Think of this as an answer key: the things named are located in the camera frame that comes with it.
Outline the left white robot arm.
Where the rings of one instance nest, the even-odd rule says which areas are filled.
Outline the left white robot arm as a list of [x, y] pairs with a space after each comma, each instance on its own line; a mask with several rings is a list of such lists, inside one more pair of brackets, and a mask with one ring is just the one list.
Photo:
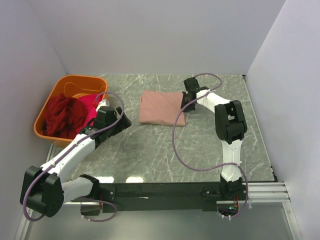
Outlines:
[[101, 191], [97, 178], [83, 174], [75, 180], [67, 181], [67, 176], [73, 167], [104, 141], [131, 125], [121, 107], [99, 107], [96, 117], [88, 122], [65, 149], [42, 166], [30, 166], [25, 171], [20, 195], [24, 216], [33, 222], [34, 218], [29, 216], [28, 209], [50, 218], [66, 202], [78, 198], [96, 200]]

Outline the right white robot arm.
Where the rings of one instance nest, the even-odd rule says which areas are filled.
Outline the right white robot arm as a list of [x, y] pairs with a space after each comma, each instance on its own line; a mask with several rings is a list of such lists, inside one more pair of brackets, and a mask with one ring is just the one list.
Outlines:
[[196, 104], [214, 113], [215, 132], [222, 144], [222, 171], [219, 195], [230, 200], [243, 192], [243, 178], [240, 169], [241, 147], [248, 130], [242, 104], [239, 100], [228, 100], [206, 86], [201, 87], [196, 77], [183, 81], [181, 110], [190, 112]]

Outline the dusty pink printed t-shirt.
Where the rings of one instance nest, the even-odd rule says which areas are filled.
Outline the dusty pink printed t-shirt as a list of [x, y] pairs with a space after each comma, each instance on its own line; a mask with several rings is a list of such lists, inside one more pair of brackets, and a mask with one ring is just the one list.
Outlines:
[[152, 124], [178, 127], [186, 125], [185, 114], [178, 116], [181, 110], [183, 94], [181, 92], [160, 92], [145, 90], [140, 96], [140, 124]]

